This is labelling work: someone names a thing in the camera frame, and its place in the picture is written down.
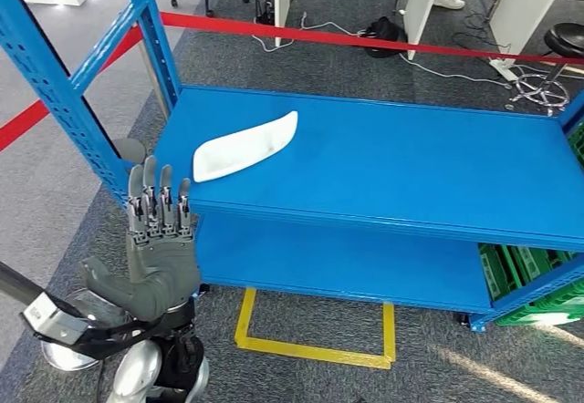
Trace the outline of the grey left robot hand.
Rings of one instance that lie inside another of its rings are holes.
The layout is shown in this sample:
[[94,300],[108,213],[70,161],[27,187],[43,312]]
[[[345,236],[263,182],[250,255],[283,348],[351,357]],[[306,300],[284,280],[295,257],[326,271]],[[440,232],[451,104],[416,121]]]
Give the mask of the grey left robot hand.
[[154,321],[187,303],[200,285],[188,201],[190,180],[171,195],[171,167],[156,171],[150,155],[128,177],[126,257],[128,277],[111,274],[97,258],[82,261],[91,292],[141,321]]

